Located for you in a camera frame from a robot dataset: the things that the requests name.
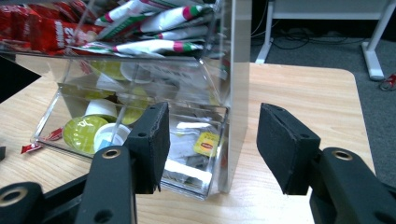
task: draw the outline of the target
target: red wrapper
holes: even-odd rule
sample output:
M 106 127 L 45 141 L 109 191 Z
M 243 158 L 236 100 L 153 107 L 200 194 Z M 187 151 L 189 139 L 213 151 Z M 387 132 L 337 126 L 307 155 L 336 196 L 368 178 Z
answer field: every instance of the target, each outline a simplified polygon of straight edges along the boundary
M 79 16 L 69 4 L 66 2 L 54 2 L 52 4 L 61 12 L 68 22 L 78 23 Z
M 0 36 L 2 47 L 6 47 L 7 49 L 13 49 L 16 51 L 30 51 L 30 42 L 19 41 L 19 40 L 10 40 L 7 38 L 2 38 Z
M 29 8 L 22 8 L 20 11 L 13 11 L 11 13 L 11 38 L 13 40 L 30 41 L 30 26 L 28 18 L 32 13 L 36 14 Z
M 73 8 L 77 15 L 79 15 L 80 17 L 84 13 L 84 11 L 87 10 L 87 5 L 81 0 L 74 0 L 71 1 L 69 4 L 70 7 Z M 93 24 L 96 18 L 98 18 L 98 15 L 96 15 L 93 11 L 88 10 L 86 22 Z
M 53 19 L 53 20 L 61 20 L 63 19 L 59 10 L 45 7 L 41 5 L 28 5 L 33 11 L 35 11 L 40 17 Z
M 40 145 L 37 144 L 37 143 L 33 143 L 33 144 L 28 145 L 28 146 L 22 147 L 21 154 L 23 154 L 23 153 L 25 153 L 25 152 L 30 152 L 30 151 L 38 150 L 38 149 L 40 149 L 40 148 L 42 148 L 42 146 L 40 146 Z
M 100 26 L 82 25 L 74 41 L 74 33 L 78 28 L 76 23 L 50 20 L 35 15 L 29 16 L 29 22 L 31 27 L 35 27 L 35 31 L 30 34 L 32 50 L 42 52 L 64 49 L 74 42 L 74 45 L 84 45 L 93 41 L 103 30 Z
M 3 41 L 3 40 L 8 40 L 8 37 L 4 36 L 4 35 L 0 35 L 0 41 Z
M 12 38 L 11 28 L 14 24 L 11 15 L 13 13 L 27 13 L 28 9 L 19 6 L 0 6 L 0 35 Z
M 56 141 L 58 139 L 62 138 L 62 132 L 64 131 L 64 128 L 59 128 L 52 133 L 50 133 L 47 137 L 44 138 L 45 141 Z

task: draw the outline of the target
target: light wood tabletop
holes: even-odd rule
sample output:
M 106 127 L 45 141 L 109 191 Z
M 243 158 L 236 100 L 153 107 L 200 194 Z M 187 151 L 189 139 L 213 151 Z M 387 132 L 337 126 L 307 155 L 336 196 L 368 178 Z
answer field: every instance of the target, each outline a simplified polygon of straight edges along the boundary
M 21 154 L 57 91 L 41 77 L 0 104 L 0 188 L 33 181 L 49 191 L 88 172 L 82 160 L 43 148 Z M 245 143 L 229 194 L 206 201 L 163 189 L 137 195 L 139 223 L 312 223 L 308 196 L 282 194 L 256 147 L 261 103 L 289 110 L 321 138 L 320 148 L 342 147 L 359 154 L 374 170 L 361 104 L 352 74 L 345 70 L 250 65 L 249 117 Z

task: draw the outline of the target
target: white table leg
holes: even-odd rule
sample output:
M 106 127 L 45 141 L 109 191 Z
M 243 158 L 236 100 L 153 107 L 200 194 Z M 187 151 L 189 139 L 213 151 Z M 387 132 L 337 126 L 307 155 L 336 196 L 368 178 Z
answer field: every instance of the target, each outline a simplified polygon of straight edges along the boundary
M 255 63 L 265 63 L 265 59 L 267 58 L 268 52 L 270 51 L 273 14 L 274 14 L 274 0 L 269 0 L 268 8 L 267 8 L 267 22 L 265 25 L 264 44 L 262 45 L 262 49 L 260 50 L 259 56 L 257 57 Z
M 367 69 L 369 71 L 370 79 L 379 81 L 384 79 L 384 73 L 382 72 L 381 65 L 375 53 L 376 45 L 378 44 L 382 34 L 387 28 L 387 24 L 392 16 L 392 13 L 396 7 L 396 0 L 389 0 L 387 6 L 379 19 L 378 25 L 375 27 L 372 39 L 370 42 L 361 43 L 363 50 L 364 59 L 366 60 Z

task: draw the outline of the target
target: gray carpet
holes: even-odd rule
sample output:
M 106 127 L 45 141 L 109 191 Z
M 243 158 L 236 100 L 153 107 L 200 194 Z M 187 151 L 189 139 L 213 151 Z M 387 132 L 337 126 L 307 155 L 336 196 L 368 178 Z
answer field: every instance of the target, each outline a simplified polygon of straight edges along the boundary
M 396 187 L 396 91 L 381 91 L 370 80 L 361 51 L 361 38 L 322 37 L 317 43 L 275 39 L 267 63 L 341 68 L 351 72 L 357 82 L 376 175 Z M 332 44 L 343 41 L 343 44 Z M 255 62 L 261 45 L 252 41 L 250 61 Z M 381 40 L 376 48 L 385 77 L 396 73 L 396 42 Z

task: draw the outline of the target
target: white cup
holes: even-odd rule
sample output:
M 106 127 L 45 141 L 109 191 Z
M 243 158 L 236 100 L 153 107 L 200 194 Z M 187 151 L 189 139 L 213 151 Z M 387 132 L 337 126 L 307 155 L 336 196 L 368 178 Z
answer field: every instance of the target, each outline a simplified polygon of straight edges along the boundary
M 94 99 L 88 104 L 85 116 L 95 115 L 114 121 L 117 119 L 117 108 L 116 105 L 106 99 Z
M 116 127 L 116 123 L 108 123 L 96 132 L 93 138 L 93 149 L 97 152 L 104 147 L 122 146 L 130 132 L 131 130 L 123 124 Z

